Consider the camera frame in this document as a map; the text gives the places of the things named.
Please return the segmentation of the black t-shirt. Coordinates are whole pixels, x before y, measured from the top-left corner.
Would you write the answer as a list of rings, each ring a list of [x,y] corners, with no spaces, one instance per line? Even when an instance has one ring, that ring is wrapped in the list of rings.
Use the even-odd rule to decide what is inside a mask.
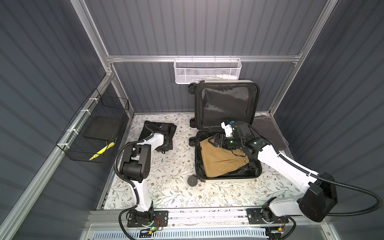
[[[156,151],[164,154],[167,151],[173,150],[173,137],[176,129],[177,126],[172,123],[145,121],[139,140],[148,138],[151,134],[162,134],[164,136],[164,144],[156,148]]]

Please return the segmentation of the tan shorts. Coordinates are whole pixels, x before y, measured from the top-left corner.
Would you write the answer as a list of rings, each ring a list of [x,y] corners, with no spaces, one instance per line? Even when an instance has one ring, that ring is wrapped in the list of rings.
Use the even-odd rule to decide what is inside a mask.
[[[230,150],[215,147],[209,143],[209,139],[200,142],[203,166],[208,178],[216,178],[221,175],[238,170],[250,162],[242,150]]]

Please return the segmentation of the black carry-on suitcase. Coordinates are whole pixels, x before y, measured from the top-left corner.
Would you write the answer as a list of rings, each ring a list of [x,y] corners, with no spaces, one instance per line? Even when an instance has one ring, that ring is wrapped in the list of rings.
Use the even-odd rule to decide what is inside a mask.
[[[189,84],[188,92],[195,98],[190,126],[198,129],[189,139],[195,148],[195,176],[189,184],[259,177],[263,140],[252,128],[259,86],[249,80],[202,81]]]

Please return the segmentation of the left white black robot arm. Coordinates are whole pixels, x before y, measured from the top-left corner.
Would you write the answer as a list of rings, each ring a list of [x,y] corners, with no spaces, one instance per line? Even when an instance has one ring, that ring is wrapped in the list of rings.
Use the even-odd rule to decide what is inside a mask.
[[[146,182],[151,170],[151,154],[173,149],[172,138],[176,128],[174,124],[145,122],[139,139],[127,142],[118,150],[113,164],[115,175],[132,187],[136,201],[134,206],[122,210],[118,216],[119,226],[129,240],[134,238],[124,227],[122,216],[133,214],[132,221],[140,224],[150,225],[154,221],[154,204]]]

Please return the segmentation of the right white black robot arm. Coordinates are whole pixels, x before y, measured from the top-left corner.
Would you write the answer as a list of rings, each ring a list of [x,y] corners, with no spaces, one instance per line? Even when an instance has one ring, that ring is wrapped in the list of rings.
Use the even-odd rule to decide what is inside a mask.
[[[273,142],[249,123],[244,121],[225,121],[222,123],[223,133],[216,133],[208,142],[220,149],[231,153],[235,150],[243,152],[242,157],[257,159],[272,167],[293,183],[300,195],[281,198],[270,198],[262,207],[266,223],[272,223],[278,217],[305,216],[311,221],[321,222],[325,217],[352,217],[365,215],[378,210],[382,198],[376,193],[335,181],[328,173],[319,174],[297,163],[288,156],[280,153]],[[376,202],[363,210],[333,213],[332,209],[338,203],[337,187],[353,190],[375,198]]]

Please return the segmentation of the grey folded towel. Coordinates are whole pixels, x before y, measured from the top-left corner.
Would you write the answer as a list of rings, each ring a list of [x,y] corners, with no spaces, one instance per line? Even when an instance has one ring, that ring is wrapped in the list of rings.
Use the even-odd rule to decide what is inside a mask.
[[[253,126],[264,138],[272,142],[278,151],[285,151],[289,143],[280,131],[275,119],[272,116],[254,117]]]

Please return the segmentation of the yellow black striped item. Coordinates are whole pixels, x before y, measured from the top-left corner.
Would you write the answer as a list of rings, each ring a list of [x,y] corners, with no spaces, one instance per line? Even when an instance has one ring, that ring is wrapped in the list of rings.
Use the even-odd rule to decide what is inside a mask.
[[[114,145],[115,145],[114,142],[109,143],[109,144],[106,145],[104,148],[102,148],[101,150],[99,150],[96,154],[94,154],[94,155],[89,159],[89,161],[92,161],[93,159],[95,159],[95,158],[99,157],[100,155],[104,154],[108,149],[112,148]]]

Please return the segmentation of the white tube in basket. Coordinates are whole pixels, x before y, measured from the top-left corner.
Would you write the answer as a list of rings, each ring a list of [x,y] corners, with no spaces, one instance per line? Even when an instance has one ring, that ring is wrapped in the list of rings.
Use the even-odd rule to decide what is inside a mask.
[[[215,78],[219,80],[236,80],[237,76],[223,74],[223,75],[216,75]]]

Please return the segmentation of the black flat pad in basket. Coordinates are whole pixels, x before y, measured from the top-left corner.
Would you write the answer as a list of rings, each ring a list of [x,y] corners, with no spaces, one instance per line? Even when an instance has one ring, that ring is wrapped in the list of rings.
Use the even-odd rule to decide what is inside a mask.
[[[112,140],[116,131],[119,129],[120,121],[118,119],[96,117],[90,123],[90,126],[84,133],[85,138],[97,140]]]

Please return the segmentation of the white perforated vent panel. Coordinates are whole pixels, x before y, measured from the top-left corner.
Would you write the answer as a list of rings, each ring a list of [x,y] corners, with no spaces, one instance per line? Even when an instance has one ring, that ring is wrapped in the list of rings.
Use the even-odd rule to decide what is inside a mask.
[[[151,235],[140,230],[128,230],[135,240],[268,240],[262,228],[206,228],[206,229],[165,229]]]

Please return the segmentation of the aluminium front rail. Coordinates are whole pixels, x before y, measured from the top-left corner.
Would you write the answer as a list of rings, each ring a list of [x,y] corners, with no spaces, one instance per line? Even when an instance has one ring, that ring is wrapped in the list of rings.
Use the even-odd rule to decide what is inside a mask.
[[[217,208],[173,208],[156,209],[156,212],[167,211],[169,229],[177,228],[220,228],[220,227],[272,227],[281,224],[267,224],[263,220],[254,220],[250,224],[247,209],[260,210],[260,206],[253,207],[217,207]],[[88,230],[119,230],[118,216],[121,210],[97,210],[91,211],[86,221],[84,231]]]

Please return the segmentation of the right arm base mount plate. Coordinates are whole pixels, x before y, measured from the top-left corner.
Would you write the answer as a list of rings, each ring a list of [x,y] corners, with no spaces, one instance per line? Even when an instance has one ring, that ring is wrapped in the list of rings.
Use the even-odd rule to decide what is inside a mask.
[[[282,224],[289,223],[287,217],[277,217],[271,210],[263,208],[248,208],[246,209],[246,215],[249,223],[252,225],[256,224]]]

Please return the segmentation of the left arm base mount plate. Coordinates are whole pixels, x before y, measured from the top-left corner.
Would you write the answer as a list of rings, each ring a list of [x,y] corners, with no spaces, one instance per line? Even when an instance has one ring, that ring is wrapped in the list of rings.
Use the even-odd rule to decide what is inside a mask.
[[[169,211],[138,212],[133,210],[126,214],[127,227],[167,227]]]

